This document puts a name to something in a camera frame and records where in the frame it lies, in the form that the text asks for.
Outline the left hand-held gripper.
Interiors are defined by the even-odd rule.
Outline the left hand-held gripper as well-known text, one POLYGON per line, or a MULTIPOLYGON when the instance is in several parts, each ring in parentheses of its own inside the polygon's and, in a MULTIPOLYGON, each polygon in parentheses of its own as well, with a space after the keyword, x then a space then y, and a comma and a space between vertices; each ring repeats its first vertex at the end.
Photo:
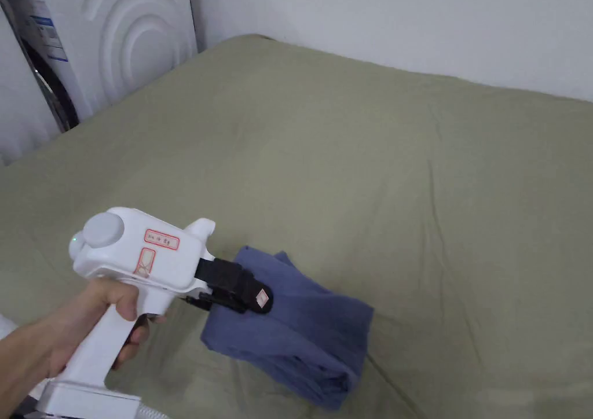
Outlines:
MULTIPOLYGON (((215 223, 180 229, 140 210, 114 207, 91 217, 69 245, 74 271, 136 287, 138 315, 163 315, 176 298, 204 311, 271 312, 273 292, 243 266, 216 260, 206 243, 215 223)), ((43 418, 163 418, 105 379, 133 327, 109 307, 41 395, 43 418)))

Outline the person's left hand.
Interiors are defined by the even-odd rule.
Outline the person's left hand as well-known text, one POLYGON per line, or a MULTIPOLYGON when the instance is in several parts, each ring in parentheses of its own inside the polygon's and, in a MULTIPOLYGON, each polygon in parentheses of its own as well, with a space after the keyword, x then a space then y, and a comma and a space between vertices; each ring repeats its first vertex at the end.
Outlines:
POLYGON ((109 307, 133 327, 111 366, 118 369, 134 358, 139 347, 149 336, 149 321, 138 315, 139 290, 131 285, 98 278, 79 295, 55 313, 27 327, 22 361, 30 371, 36 370, 41 377, 54 377, 63 370, 74 351, 85 339, 109 307))

